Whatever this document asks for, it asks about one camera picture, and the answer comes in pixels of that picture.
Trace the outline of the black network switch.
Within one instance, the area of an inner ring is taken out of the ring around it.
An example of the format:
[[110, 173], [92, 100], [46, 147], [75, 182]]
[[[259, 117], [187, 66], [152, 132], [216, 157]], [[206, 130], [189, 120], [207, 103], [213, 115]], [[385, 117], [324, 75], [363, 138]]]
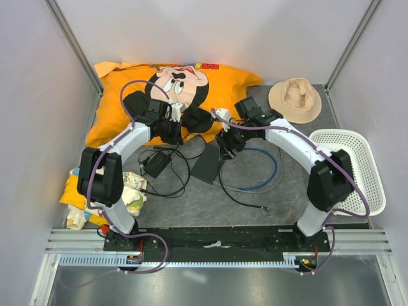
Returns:
[[208, 144], [191, 170], [191, 176], [212, 185], [219, 171], [220, 149]]

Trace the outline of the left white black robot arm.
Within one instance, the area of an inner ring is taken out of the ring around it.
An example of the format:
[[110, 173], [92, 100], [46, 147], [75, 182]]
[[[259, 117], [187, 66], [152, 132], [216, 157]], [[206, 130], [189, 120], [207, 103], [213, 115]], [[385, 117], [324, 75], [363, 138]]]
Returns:
[[77, 191], [85, 196], [88, 208], [97, 210], [109, 225], [104, 250], [134, 251], [139, 246], [138, 223], [122, 199], [122, 166], [154, 137], [160, 137], [165, 143], [181, 144], [181, 116], [185, 108], [182, 103], [152, 99], [143, 115], [132, 117], [113, 140], [96, 149], [83, 150]]

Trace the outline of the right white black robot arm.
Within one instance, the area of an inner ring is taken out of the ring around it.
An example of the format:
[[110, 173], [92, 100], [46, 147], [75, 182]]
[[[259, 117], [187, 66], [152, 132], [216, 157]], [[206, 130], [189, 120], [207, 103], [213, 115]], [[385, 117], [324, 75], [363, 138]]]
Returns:
[[309, 174], [309, 204], [295, 222], [291, 239], [299, 251], [308, 250], [322, 232], [333, 208], [354, 191], [349, 154], [342, 149], [332, 151], [320, 147], [277, 110], [263, 110], [252, 97], [236, 103], [235, 109], [240, 117], [236, 124], [228, 109], [211, 110], [213, 118], [222, 124], [215, 139], [225, 156], [233, 158], [244, 149], [248, 140], [260, 138], [278, 146]]

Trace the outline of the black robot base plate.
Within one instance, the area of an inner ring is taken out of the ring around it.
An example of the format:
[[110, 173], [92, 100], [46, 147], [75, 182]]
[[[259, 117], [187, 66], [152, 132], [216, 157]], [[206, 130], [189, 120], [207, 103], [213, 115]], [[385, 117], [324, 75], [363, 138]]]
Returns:
[[302, 238], [294, 226], [148, 228], [140, 230], [134, 251], [143, 257], [167, 259], [282, 259], [287, 252], [328, 252], [328, 235]]

